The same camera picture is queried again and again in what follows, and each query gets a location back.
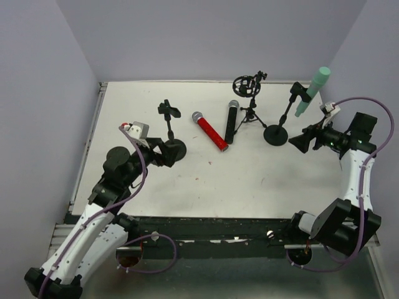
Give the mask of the black round-base stand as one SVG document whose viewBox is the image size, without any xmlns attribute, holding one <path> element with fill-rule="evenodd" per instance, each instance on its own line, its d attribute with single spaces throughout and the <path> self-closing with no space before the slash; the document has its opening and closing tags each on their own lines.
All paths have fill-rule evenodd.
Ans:
<svg viewBox="0 0 399 299">
<path fill-rule="evenodd" d="M 178 147 L 176 161 L 181 161 L 186 156 L 187 148 L 183 141 L 175 138 L 174 132 L 171 128 L 171 118 L 180 118 L 181 112 L 176 107 L 172 107 L 168 99 L 165 99 L 159 104 L 158 113 L 164 116 L 168 127 L 168 141 L 166 141 L 165 144 L 176 145 Z"/>
<path fill-rule="evenodd" d="M 287 120 L 288 112 L 296 101 L 297 97 L 301 98 L 301 101 L 304 103 L 309 103 L 311 98 L 307 93 L 307 88 L 305 88 L 301 83 L 294 82 L 290 89 L 291 96 L 289 97 L 289 104 L 279 119 L 279 123 L 277 125 L 268 126 L 263 133 L 264 139 L 273 146 L 282 146 L 288 140 L 287 130 L 283 127 L 284 123 Z"/>
</svg>

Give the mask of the mint green toy microphone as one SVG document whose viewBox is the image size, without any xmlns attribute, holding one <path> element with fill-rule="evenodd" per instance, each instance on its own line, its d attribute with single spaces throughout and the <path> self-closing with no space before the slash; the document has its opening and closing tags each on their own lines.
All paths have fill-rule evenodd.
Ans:
<svg viewBox="0 0 399 299">
<path fill-rule="evenodd" d="M 312 77 L 311 83 L 306 90 L 308 97 L 307 101 L 301 100 L 298 104 L 295 112 L 296 117 L 300 117 L 308 108 L 313 98 L 317 95 L 319 90 L 327 83 L 331 74 L 331 70 L 328 67 L 320 67 L 318 71 Z"/>
</svg>

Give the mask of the red glitter microphone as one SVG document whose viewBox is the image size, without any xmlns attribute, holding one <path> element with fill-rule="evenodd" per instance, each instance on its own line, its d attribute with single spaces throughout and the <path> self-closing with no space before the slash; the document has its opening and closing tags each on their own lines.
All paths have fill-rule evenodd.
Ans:
<svg viewBox="0 0 399 299">
<path fill-rule="evenodd" d="M 225 142 L 219 133 L 208 123 L 201 112 L 194 112 L 192 120 L 206 133 L 210 140 L 218 147 L 221 152 L 228 149 L 229 145 Z"/>
</svg>

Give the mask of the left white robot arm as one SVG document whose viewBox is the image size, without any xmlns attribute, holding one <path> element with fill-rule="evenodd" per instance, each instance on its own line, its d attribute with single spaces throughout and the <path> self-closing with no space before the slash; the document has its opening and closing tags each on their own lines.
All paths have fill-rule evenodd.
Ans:
<svg viewBox="0 0 399 299">
<path fill-rule="evenodd" d="M 128 240 L 133 222 L 121 214 L 121 207 L 142 189 L 147 167 L 172 167 L 179 146 L 159 138 L 131 138 L 135 152 L 123 146 L 112 148 L 103 164 L 103 175 L 92 189 L 89 202 L 79 220 L 56 252 L 39 268 L 30 268 L 24 276 L 36 298 L 80 298 L 83 287 L 96 269 Z"/>
</svg>

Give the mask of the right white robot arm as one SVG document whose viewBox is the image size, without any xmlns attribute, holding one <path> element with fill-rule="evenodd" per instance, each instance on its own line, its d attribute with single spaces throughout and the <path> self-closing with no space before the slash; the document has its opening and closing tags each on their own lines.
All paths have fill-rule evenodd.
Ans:
<svg viewBox="0 0 399 299">
<path fill-rule="evenodd" d="M 327 146 L 339 157 L 342 177 L 337 199 L 318 216 L 305 211 L 294 214 L 292 223 L 311 239 L 346 256 L 361 249 L 382 221 L 370 202 L 370 173 L 375 161 L 370 154 L 377 148 L 370 139 L 376 124 L 377 118 L 358 112 L 345 132 L 316 123 L 289 139 L 302 153 L 308 152 L 314 141 L 314 150 Z"/>
</svg>

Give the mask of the black glitter microphone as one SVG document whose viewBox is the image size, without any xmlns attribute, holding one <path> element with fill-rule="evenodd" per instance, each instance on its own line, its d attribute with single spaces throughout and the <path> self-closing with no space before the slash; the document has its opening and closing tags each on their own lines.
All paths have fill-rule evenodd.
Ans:
<svg viewBox="0 0 399 299">
<path fill-rule="evenodd" d="M 228 145 L 232 144 L 234 140 L 238 109 L 239 102 L 237 100 L 231 100 L 228 103 L 228 117 L 224 136 L 224 140 Z"/>
</svg>

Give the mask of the black tripod shock-mount stand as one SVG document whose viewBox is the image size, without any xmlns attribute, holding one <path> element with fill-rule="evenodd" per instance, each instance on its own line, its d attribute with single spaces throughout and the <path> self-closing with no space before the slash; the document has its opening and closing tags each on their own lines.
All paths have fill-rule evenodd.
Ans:
<svg viewBox="0 0 399 299">
<path fill-rule="evenodd" d="M 252 123 L 254 121 L 259 121 L 264 129 L 267 128 L 267 125 L 258 117 L 254 110 L 257 107 L 255 97 L 261 90 L 261 82 L 266 78 L 267 73 L 258 71 L 253 76 L 243 75 L 233 81 L 233 92 L 239 97 L 250 99 L 249 106 L 247 108 L 240 108 L 240 110 L 244 110 L 246 114 L 236 128 L 235 133 L 238 132 L 243 123 Z"/>
</svg>

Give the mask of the black front mounting rail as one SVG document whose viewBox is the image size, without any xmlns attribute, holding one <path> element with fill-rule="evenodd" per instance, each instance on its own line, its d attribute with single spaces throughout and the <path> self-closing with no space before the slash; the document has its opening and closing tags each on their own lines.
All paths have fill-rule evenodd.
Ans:
<svg viewBox="0 0 399 299">
<path fill-rule="evenodd" d="M 309 236 L 290 219 L 133 217 L 125 213 L 113 224 L 127 234 L 132 255 L 169 259 L 281 259 L 284 247 L 305 245 Z"/>
</svg>

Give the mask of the aluminium extrusion frame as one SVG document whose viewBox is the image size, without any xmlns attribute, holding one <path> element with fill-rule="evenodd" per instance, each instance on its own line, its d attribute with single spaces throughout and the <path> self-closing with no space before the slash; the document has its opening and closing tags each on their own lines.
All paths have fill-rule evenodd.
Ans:
<svg viewBox="0 0 399 299">
<path fill-rule="evenodd" d="M 87 137 L 87 141 L 85 143 L 85 147 L 84 147 L 84 155 L 82 157 L 81 163 L 80 163 L 80 168 L 79 168 L 79 172 L 78 172 L 78 176 L 76 179 L 76 182 L 74 184 L 74 189 L 70 198 L 70 202 L 68 205 L 68 210 L 65 214 L 63 223 L 61 224 L 56 224 L 55 228 L 54 228 L 54 233 L 53 236 L 51 238 L 51 242 L 50 242 L 50 247 L 49 247 L 49 256 L 51 256 L 53 253 L 55 253 L 55 241 L 56 240 L 62 240 L 64 241 L 66 239 L 66 235 L 58 235 L 58 233 L 63 233 L 65 234 L 67 232 L 67 230 L 69 230 L 68 232 L 72 231 L 72 226 L 76 223 L 76 221 L 78 221 L 78 218 L 76 215 L 72 214 L 72 210 L 74 208 L 75 202 L 76 202 L 76 198 L 77 198 L 77 193 L 79 190 L 79 185 L 82 179 L 82 175 L 84 172 L 84 167 L 85 167 L 85 163 L 87 161 L 87 157 L 89 154 L 89 149 L 90 149 L 90 145 L 92 142 L 92 138 L 94 135 L 94 131 L 95 131 L 95 127 L 97 124 L 97 120 L 100 114 L 100 109 L 103 103 L 103 98 L 105 96 L 105 92 L 108 86 L 108 82 L 100 82 L 99 83 L 99 95 L 97 97 L 97 102 L 96 102 L 96 106 L 95 106 L 95 112 L 94 112 L 94 116 L 92 119 L 92 123 L 90 125 L 90 131 L 89 131 L 89 135 Z"/>
</svg>

